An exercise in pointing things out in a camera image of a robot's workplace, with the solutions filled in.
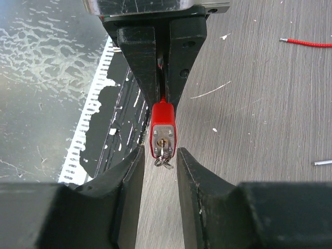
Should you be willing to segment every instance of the metal pin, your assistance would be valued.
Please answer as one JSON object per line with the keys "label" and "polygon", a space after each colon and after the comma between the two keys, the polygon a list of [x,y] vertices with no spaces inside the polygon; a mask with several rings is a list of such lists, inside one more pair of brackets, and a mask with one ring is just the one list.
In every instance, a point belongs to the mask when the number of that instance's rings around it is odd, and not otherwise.
{"label": "metal pin", "polygon": [[164,147],[165,147],[165,141],[164,139],[161,139],[161,164],[164,164]]}
{"label": "metal pin", "polygon": [[332,160],[326,160],[326,161],[314,162],[313,164],[314,164],[315,166],[328,165],[328,164],[332,164]]}

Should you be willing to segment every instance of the gray wood grain surface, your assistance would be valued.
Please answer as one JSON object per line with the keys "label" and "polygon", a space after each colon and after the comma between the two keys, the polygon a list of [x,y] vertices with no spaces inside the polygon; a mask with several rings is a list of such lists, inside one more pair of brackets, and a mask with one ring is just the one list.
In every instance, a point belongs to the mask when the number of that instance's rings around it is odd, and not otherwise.
{"label": "gray wood grain surface", "polygon": [[[210,17],[178,108],[178,145],[233,184],[330,181],[332,166],[311,163],[332,159],[332,49],[279,38],[332,43],[331,13],[330,1],[246,0]],[[184,248],[176,171],[146,157],[136,248]]]}

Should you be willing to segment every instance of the white ruler edge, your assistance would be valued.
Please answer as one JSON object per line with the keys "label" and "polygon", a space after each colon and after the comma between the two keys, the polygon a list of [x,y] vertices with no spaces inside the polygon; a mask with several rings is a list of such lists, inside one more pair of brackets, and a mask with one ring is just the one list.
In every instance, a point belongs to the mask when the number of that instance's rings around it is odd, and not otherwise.
{"label": "white ruler edge", "polygon": [[85,133],[89,130],[91,116],[94,113],[99,112],[99,107],[101,104],[98,101],[98,96],[100,91],[106,86],[115,86],[115,82],[113,80],[106,78],[108,67],[113,55],[113,43],[109,37],[100,58],[96,73],[93,77],[88,97],[77,124],[72,143],[68,149],[58,183],[74,183],[77,185],[82,185],[85,183],[87,177],[88,181],[92,180],[92,178],[87,174],[85,169],[79,163],[79,153],[80,150],[85,150]]}

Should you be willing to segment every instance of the metal rod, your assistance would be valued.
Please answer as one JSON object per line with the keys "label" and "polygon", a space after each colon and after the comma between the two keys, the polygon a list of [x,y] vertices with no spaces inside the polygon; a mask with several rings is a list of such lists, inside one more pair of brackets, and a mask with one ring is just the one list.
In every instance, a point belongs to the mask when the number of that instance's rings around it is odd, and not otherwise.
{"label": "metal rod", "polygon": [[326,161],[314,162],[313,164],[314,164],[315,166],[332,164],[332,160],[326,160]]}

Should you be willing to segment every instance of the screw hole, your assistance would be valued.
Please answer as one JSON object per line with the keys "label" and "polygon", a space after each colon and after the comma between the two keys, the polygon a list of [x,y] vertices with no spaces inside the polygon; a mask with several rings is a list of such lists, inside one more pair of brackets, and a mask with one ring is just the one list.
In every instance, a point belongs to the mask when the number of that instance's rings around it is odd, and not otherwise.
{"label": "screw hole", "polygon": [[187,41],[186,43],[183,43],[182,47],[183,48],[191,48],[191,47],[195,46],[195,44],[196,43],[194,41],[190,40],[190,41]]}
{"label": "screw hole", "polygon": [[183,69],[183,70],[181,70],[181,72],[180,72],[180,77],[181,78],[186,79],[186,78],[188,78],[188,76],[189,76],[189,69]]}
{"label": "screw hole", "polygon": [[218,11],[218,9],[210,9],[210,10],[208,11],[208,13],[212,14],[212,13],[216,13],[217,11]]}

